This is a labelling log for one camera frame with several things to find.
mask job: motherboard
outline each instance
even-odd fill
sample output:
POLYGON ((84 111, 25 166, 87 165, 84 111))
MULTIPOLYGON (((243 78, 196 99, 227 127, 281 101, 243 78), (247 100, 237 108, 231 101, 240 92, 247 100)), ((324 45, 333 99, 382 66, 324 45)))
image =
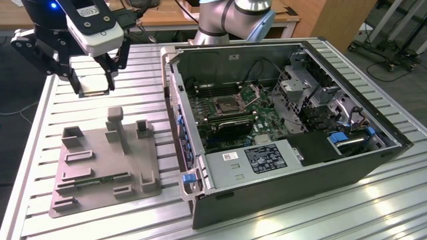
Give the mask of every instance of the motherboard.
POLYGON ((276 141, 288 134, 271 101, 271 90, 244 84, 195 91, 189 105, 205 153, 276 141))

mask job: wooden desk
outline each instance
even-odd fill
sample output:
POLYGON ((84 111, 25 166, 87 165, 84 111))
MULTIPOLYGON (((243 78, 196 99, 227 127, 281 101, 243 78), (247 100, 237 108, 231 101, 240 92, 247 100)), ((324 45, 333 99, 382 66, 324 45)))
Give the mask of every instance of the wooden desk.
MULTIPOLYGON (((119 0, 109 0, 112 10, 121 9, 119 0)), ((275 16, 273 27, 284 27, 281 37, 292 35, 299 16, 280 13, 275 16)), ((147 31, 193 30, 197 24, 184 18, 180 7, 173 0, 160 0, 159 7, 149 8, 145 12, 141 23, 147 31)), ((32 29, 33 24, 24 7, 17 7, 9 0, 0 0, 0 31, 15 31, 16 29, 32 29)))
POLYGON ((300 22, 292 38, 324 37, 344 53, 376 0, 283 0, 300 22))

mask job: wooden cabinet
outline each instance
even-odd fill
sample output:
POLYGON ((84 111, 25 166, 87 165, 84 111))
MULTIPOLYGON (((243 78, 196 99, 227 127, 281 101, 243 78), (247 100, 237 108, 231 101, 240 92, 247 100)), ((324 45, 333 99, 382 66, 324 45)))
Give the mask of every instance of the wooden cabinet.
POLYGON ((324 37, 343 53, 376 0, 281 0, 300 17, 292 38, 324 37))

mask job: label sticker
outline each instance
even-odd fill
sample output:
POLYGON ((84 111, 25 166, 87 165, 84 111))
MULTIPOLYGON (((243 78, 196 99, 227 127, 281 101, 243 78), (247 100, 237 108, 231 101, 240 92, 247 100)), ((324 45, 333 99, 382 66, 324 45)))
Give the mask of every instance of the label sticker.
POLYGON ((229 152, 221 155, 221 157, 224 158, 224 161, 232 160, 232 159, 237 159, 237 153, 236 152, 229 152))
POLYGON ((81 17, 91 17, 96 14, 100 13, 100 10, 99 8, 93 5, 93 6, 87 6, 87 7, 83 7, 80 9, 77 9, 77 13, 80 14, 81 17))
POLYGON ((256 174, 265 173, 271 170, 288 166, 276 144, 245 149, 244 154, 256 174))

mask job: black cable on floor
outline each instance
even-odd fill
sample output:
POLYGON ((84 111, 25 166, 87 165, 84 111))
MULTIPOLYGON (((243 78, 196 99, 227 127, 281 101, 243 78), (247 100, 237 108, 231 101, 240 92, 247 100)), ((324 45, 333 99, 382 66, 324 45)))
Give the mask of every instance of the black cable on floor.
POLYGON ((380 78, 378 78, 376 76, 372 75, 372 73, 370 72, 370 68, 374 67, 375 65, 379 65, 379 64, 384 64, 387 61, 380 61, 380 62, 376 62, 374 64, 371 64, 367 68, 366 68, 366 72, 367 74, 370 74, 370 76, 376 79, 378 81, 380 82, 384 82, 384 83, 391 83, 394 81, 396 81, 398 79, 403 78, 406 75, 411 74, 411 71, 400 76, 398 76, 396 78, 394 78, 392 80, 383 80, 380 78))
POLYGON ((398 79, 403 78, 406 75, 408 75, 408 74, 411 73, 411 71, 410 71, 408 73, 406 73, 406 74, 403 74, 402 76, 394 78, 392 80, 383 80, 383 79, 378 78, 376 76, 374 76, 372 73, 370 72, 370 68, 374 67, 375 65, 384 64, 384 63, 390 62, 390 59, 388 59, 387 57, 384 57, 383 55, 380 55, 379 53, 376 53, 376 52, 371 51, 370 49, 364 48, 363 46, 360 46, 360 47, 362 47, 367 52, 370 52, 370 53, 380 56, 380 57, 384 59, 384 61, 376 62, 376 63, 371 64, 370 66, 367 66, 367 68, 366 68, 367 74, 370 74, 370 76, 371 76, 374 79, 376 79, 378 81, 384 82, 384 83, 391 83, 391 82, 396 81, 398 79))

